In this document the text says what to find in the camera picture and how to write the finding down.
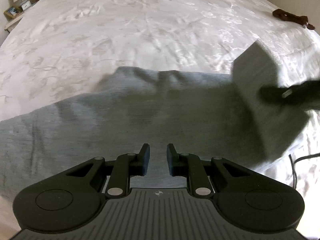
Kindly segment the dark brown cloth item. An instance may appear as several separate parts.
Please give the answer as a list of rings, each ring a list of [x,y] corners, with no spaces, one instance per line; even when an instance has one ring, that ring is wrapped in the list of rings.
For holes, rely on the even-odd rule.
[[[315,27],[309,23],[309,19],[307,16],[297,16],[295,14],[291,14],[282,9],[276,9],[272,12],[272,15],[275,18],[278,18],[282,21],[293,22],[301,25],[303,28],[307,28],[309,30],[315,30]]]

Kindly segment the small white alarm clock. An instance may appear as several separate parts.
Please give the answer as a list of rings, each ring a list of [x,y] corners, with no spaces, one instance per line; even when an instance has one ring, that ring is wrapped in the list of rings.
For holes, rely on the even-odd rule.
[[[27,9],[29,9],[32,6],[31,1],[27,0],[24,3],[21,4],[21,8],[23,11],[26,11]]]

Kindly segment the left bedside table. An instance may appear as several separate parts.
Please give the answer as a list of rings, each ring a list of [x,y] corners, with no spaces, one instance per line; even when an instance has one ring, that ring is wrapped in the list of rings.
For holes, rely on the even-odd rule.
[[[15,29],[15,27],[20,23],[22,18],[25,16],[26,12],[31,11],[31,9],[35,7],[35,5],[37,5],[38,2],[31,3],[30,1],[28,1],[27,3],[30,3],[30,6],[25,11],[20,9],[20,12],[14,15],[13,18],[10,18],[9,21],[5,24],[4,30],[7,33],[11,33]]]

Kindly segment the white embroidered bedspread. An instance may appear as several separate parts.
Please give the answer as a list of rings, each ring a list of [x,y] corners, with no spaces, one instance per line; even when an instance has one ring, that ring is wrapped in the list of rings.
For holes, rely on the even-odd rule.
[[[1,122],[96,91],[120,67],[230,74],[263,42],[286,85],[319,77],[319,35],[272,17],[266,0],[41,0],[1,45]],[[319,152],[319,112],[261,173],[291,184],[289,157]],[[1,196],[1,239],[19,231]]]

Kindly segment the grey sweat pants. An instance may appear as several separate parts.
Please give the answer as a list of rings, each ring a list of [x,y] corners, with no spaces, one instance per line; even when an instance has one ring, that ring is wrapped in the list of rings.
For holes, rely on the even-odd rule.
[[[281,72],[260,42],[234,60],[229,75],[120,67],[93,93],[1,122],[1,196],[12,201],[28,185],[144,143],[151,158],[137,187],[184,185],[169,177],[169,143],[262,172],[298,146],[310,119],[299,106],[260,98],[262,86],[283,84]]]

